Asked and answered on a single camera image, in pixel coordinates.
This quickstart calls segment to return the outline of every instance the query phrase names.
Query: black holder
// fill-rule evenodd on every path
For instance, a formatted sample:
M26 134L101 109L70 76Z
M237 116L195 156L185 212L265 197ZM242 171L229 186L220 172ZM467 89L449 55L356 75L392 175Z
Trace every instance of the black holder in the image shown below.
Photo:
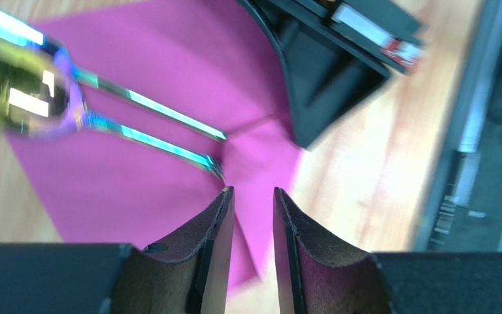
M281 314L502 313L502 253L368 253L275 190ZM143 252L0 244L0 313L224 313L233 189Z
M223 313L233 188L139 251L129 244L0 244L0 313Z
M390 71L407 68L314 0L237 0L278 54L290 103L293 137L308 147L329 125L380 88ZM389 0L346 5L400 41L421 45L420 24Z
M502 313L502 253L374 253L275 190L280 313Z

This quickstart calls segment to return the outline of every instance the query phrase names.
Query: pink paper sheet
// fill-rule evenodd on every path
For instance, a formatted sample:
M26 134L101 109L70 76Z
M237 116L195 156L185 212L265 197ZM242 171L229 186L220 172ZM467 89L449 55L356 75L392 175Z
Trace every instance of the pink paper sheet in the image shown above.
M220 145L103 92L89 106L115 120L221 159L236 191L230 288L264 267L273 188L288 188L299 149L274 50L234 0L149 1L37 25L77 64L228 133ZM170 155L84 130L58 141L9 137L68 242L138 247L202 211L223 184Z

